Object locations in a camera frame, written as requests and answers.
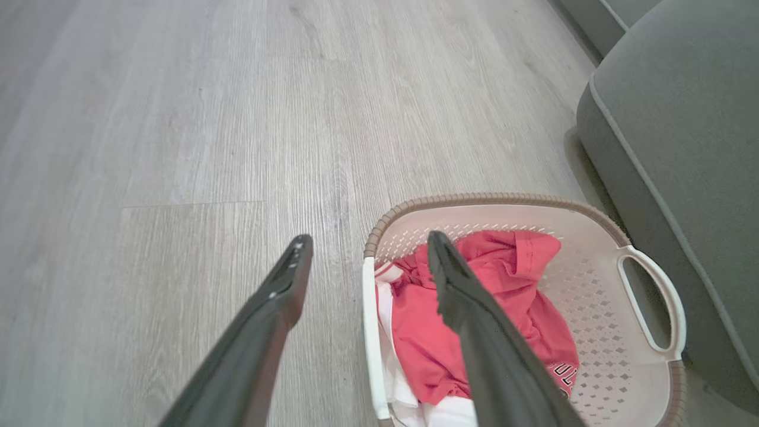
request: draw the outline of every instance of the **clothing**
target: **clothing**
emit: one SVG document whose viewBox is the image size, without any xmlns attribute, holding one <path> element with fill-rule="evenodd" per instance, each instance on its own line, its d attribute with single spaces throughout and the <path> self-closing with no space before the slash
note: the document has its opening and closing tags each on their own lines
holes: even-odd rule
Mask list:
<svg viewBox="0 0 759 427">
<path fill-rule="evenodd" d="M 420 403 L 408 385 L 392 345 L 392 287 L 403 270 L 386 263 L 375 270 L 379 351 L 382 354 L 385 394 L 396 427 L 476 427 L 474 402 L 463 397 L 444 397 L 437 405 Z"/>
<path fill-rule="evenodd" d="M 559 240 L 524 230 L 482 231 L 459 239 L 455 246 L 568 396 L 579 365 L 575 343 L 562 316 L 537 290 L 543 270 L 561 248 Z M 446 397 L 471 399 L 458 335 L 437 314 L 427 246 L 394 261 L 391 270 L 394 273 L 386 277 L 390 280 L 384 282 L 392 289 L 391 324 L 383 330 L 389 330 L 403 379 L 421 403 L 435 406 Z M 387 297 L 388 286 L 382 286 Z M 380 322 L 387 323 L 387 309 L 378 314 Z"/>
</svg>

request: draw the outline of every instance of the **red t-shirt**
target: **red t-shirt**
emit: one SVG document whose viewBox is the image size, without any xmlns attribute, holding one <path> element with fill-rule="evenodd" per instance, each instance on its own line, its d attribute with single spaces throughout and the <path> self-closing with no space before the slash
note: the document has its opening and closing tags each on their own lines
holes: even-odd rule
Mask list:
<svg viewBox="0 0 759 427">
<path fill-rule="evenodd" d="M 455 246 L 568 396 L 579 365 L 575 342 L 556 307 L 537 290 L 559 240 L 531 231 L 482 231 Z M 446 396 L 471 399 L 458 335 L 437 313 L 427 246 L 394 264 L 404 274 L 391 283 L 392 339 L 412 391 L 433 405 Z"/>
</svg>

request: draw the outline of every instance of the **couch piping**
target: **couch piping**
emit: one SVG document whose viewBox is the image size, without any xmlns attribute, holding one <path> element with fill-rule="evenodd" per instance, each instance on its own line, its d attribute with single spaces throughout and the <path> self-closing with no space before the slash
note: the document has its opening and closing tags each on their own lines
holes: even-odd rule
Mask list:
<svg viewBox="0 0 759 427">
<path fill-rule="evenodd" d="M 622 27 L 622 29 L 626 33 L 628 31 L 630 31 L 630 27 L 628 27 L 627 24 L 625 24 L 625 22 L 622 20 L 622 18 L 619 15 L 617 15 L 617 13 L 614 11 L 614 9 L 612 9 L 611 6 L 609 6 L 609 3 L 607 3 L 606 0 L 598 0 L 598 1 L 606 9 L 606 11 L 609 12 L 610 15 L 612 15 L 612 17 L 614 18 L 614 20 L 616 21 L 616 23 L 619 24 L 619 26 Z"/>
<path fill-rule="evenodd" d="M 672 232 L 675 234 L 675 238 L 682 247 L 682 250 L 685 253 L 685 256 L 688 258 L 688 261 L 690 261 L 691 265 L 696 270 L 696 273 L 701 278 L 701 280 L 704 281 L 704 286 L 709 293 L 709 297 L 712 299 L 712 301 L 714 301 L 714 307 L 716 308 L 717 314 L 720 316 L 722 323 L 725 325 L 725 329 L 727 329 L 727 334 L 730 338 L 730 341 L 732 342 L 732 345 L 735 347 L 735 351 L 738 353 L 738 357 L 740 358 L 741 362 L 743 362 L 743 368 L 746 370 L 746 373 L 748 374 L 748 377 L 751 379 L 751 382 L 754 384 L 754 386 L 759 389 L 759 375 L 757 374 L 756 367 L 751 361 L 751 358 L 748 355 L 748 351 L 746 351 L 746 348 L 743 346 L 743 342 L 738 335 L 738 331 L 735 329 L 735 325 L 732 323 L 732 319 L 725 309 L 725 305 L 723 304 L 722 299 L 714 289 L 714 283 L 709 278 L 709 274 L 704 269 L 704 266 L 702 266 L 698 261 L 695 252 L 693 252 L 691 245 L 688 243 L 688 239 L 685 237 L 685 234 L 680 228 L 680 225 L 677 223 L 677 220 L 675 220 L 675 216 L 672 214 L 669 206 L 667 206 L 662 195 L 653 185 L 653 181 L 646 173 L 640 160 L 638 160 L 638 157 L 632 150 L 632 147 L 630 147 L 630 145 L 627 143 L 627 139 L 625 139 L 622 130 L 619 128 L 616 121 L 612 117 L 611 112 L 609 109 L 607 109 L 606 104 L 601 99 L 601 96 L 596 89 L 595 77 L 595 73 L 591 74 L 591 81 L 588 83 L 588 86 L 591 89 L 591 95 L 593 96 L 593 101 L 595 101 L 596 105 L 598 105 L 598 109 L 601 111 L 601 114 L 603 114 L 603 117 L 606 119 L 609 127 L 611 127 L 614 135 L 619 140 L 620 145 L 622 145 L 622 149 L 624 149 L 627 153 L 633 167 L 636 171 L 638 171 L 638 174 L 643 179 L 643 183 L 648 188 L 648 191 L 656 201 L 659 209 L 661 209 L 662 214 L 664 215 L 664 219 L 669 224 Z"/>
</svg>

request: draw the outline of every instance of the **floor plank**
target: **floor plank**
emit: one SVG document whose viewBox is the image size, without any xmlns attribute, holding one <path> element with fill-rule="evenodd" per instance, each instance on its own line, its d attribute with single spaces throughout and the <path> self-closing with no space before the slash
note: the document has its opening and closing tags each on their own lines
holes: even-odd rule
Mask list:
<svg viewBox="0 0 759 427">
<path fill-rule="evenodd" d="M 0 150 L 78 3 L 9 0 L 0 7 Z M 29 28 L 35 30 L 27 33 Z"/>
<path fill-rule="evenodd" d="M 686 372 L 688 375 L 688 401 L 685 404 L 685 418 L 688 427 L 759 426 L 759 417 L 732 405 L 709 387 L 695 372 L 690 370 Z"/>
<path fill-rule="evenodd" d="M 301 322 L 288 337 L 270 425 L 365 425 L 371 420 L 361 339 L 357 264 L 346 252 L 347 165 L 335 155 L 330 76 L 342 64 L 271 59 L 266 97 L 271 164 L 266 174 L 267 242 L 308 232 L 314 260 Z"/>
<path fill-rule="evenodd" d="M 266 1 L 266 52 L 271 57 L 354 61 L 354 29 L 363 24 L 353 2 Z"/>
<path fill-rule="evenodd" d="M 61 14 L 23 108 L 0 123 L 0 425 L 105 425 L 129 411 L 100 406 L 115 375 L 102 354 L 121 331 L 99 327 L 96 303 L 112 285 L 131 167 L 121 88 L 148 12 L 83 0 Z"/>
<path fill-rule="evenodd" d="M 262 199 L 263 0 L 163 0 L 143 25 L 128 84 L 150 98 L 126 206 Z"/>
<path fill-rule="evenodd" d="M 269 272 L 261 203 L 123 210 L 112 290 L 114 359 L 129 425 L 155 425 Z"/>
</svg>

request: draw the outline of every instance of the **basket handle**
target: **basket handle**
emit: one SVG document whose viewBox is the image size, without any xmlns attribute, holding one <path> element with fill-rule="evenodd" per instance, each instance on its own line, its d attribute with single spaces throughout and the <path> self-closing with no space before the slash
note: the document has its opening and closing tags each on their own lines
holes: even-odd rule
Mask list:
<svg viewBox="0 0 759 427">
<path fill-rule="evenodd" d="M 641 309 L 638 307 L 638 302 L 635 299 L 635 294 L 633 294 L 632 288 L 630 287 L 630 281 L 627 278 L 627 273 L 625 272 L 625 268 L 622 266 L 622 262 L 627 258 L 638 262 L 646 270 L 646 272 L 653 278 L 653 281 L 659 288 L 659 291 L 664 298 L 667 311 L 669 312 L 670 326 L 669 347 L 665 349 L 660 347 L 656 341 L 653 340 L 651 332 L 648 329 L 648 325 L 646 324 L 646 321 L 641 313 Z M 619 249 L 617 268 L 619 269 L 619 275 L 622 277 L 622 282 L 625 284 L 625 291 L 630 298 L 630 303 L 632 305 L 633 311 L 635 312 L 635 316 L 638 318 L 638 322 L 641 324 L 641 329 L 646 336 L 648 345 L 650 345 L 652 349 L 664 356 L 668 362 L 680 360 L 682 358 L 682 351 L 685 348 L 685 310 L 682 307 L 680 295 L 678 295 L 675 286 L 672 284 L 672 281 L 656 262 L 649 258 L 648 255 L 634 248 L 632 245 L 623 246 Z"/>
<path fill-rule="evenodd" d="M 364 258 L 361 271 L 361 287 L 364 299 L 364 345 L 367 351 L 369 389 L 372 406 L 381 423 L 390 419 L 390 408 L 385 395 L 385 375 L 380 353 L 380 320 L 377 318 L 377 300 L 374 285 L 374 257 Z"/>
</svg>

